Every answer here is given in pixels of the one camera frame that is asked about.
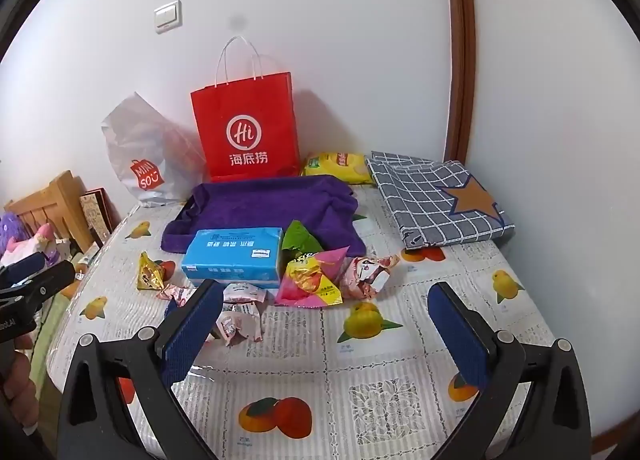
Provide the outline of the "person's left hand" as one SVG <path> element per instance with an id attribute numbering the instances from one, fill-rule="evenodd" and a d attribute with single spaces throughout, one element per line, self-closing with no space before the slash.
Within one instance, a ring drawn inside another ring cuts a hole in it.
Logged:
<path id="1" fill-rule="evenodd" d="M 2 388 L 9 402 L 12 416 L 27 433 L 35 431 L 39 417 L 39 402 L 35 383 L 30 380 L 30 361 L 24 350 L 34 343 L 29 334 L 14 340 L 14 352 L 9 373 L 3 377 Z"/>

